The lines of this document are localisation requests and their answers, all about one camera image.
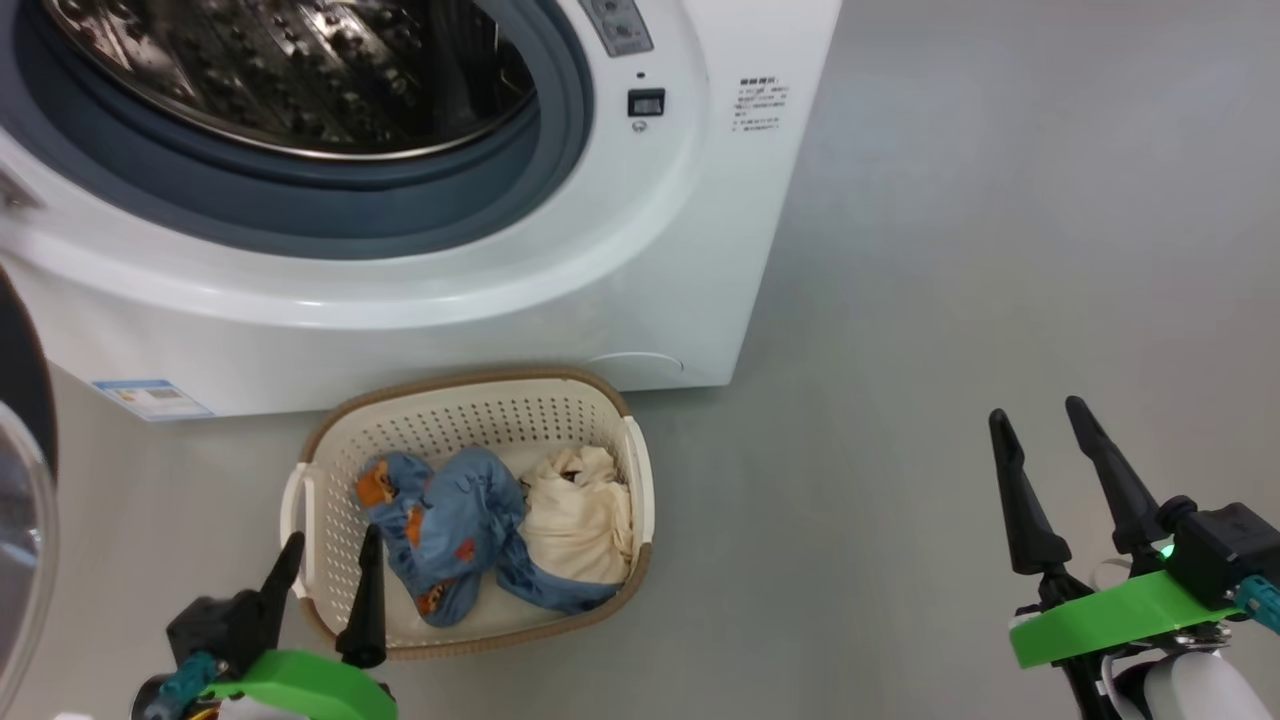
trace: button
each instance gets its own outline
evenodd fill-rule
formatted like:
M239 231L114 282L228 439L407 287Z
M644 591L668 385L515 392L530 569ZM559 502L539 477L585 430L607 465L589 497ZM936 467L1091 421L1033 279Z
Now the button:
M628 118L653 118L667 111L667 91L662 87L627 92Z

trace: perforated basket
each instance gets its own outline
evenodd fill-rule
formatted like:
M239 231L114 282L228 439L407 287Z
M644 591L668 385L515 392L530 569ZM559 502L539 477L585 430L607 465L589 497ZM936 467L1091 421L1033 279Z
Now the perforated basket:
M640 427L617 391L573 369L429 380L339 406L311 434L285 484L280 542L300 529L300 516L307 538L293 592L303 615L330 642L347 625L360 580L357 557L366 520L349 488L361 466L371 456L402 450L442 468L472 445L493 450L516 477L562 447L608 448L618 477L631 489L631 575L600 607L564 616L507 593L489 573L466 619L452 628L433 628L419 618L399 579L385 570L388 659L463 655L567 633L609 618L640 588L653 542L653 474Z

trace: printed label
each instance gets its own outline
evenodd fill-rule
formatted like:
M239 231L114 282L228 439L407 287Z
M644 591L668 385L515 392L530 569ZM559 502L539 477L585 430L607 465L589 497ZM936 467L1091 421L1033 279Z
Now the printed label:
M169 380L102 380L93 387L148 421L214 416Z
M600 36L609 58L635 55L653 50L649 28L640 17L635 0L579 0L595 33Z
M733 132L760 132L782 124L791 86L776 77L742 78L733 102Z

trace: floor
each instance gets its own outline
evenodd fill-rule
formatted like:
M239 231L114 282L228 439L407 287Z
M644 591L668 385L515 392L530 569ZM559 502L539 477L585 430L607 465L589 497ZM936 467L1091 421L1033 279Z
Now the floor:
M576 634L379 670L403 717L1075 716L1007 646L1036 583L1009 570L996 406L1079 574L1114 550L1069 393L1157 498L1280 519L1280 88L1253 72L1280 65L1280 9L845 10L733 384L631 398L658 482L645 587ZM316 416L146 425L56 395L61 568L12 717L118 719L172 669L174 612L262 579ZM1280 639L1236 638L1280 711ZM316 647L293 610L284 643Z

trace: green bracket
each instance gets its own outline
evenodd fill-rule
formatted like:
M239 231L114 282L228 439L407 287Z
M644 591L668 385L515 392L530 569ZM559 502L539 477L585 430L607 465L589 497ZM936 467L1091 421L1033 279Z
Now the green bracket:
M205 691L246 696L311 720L396 720L396 701L364 670L301 651L269 650L236 682Z
M1025 669L1217 623L1236 612L1234 607L1208 610L1161 570L1060 605L1009 630L1009 641Z

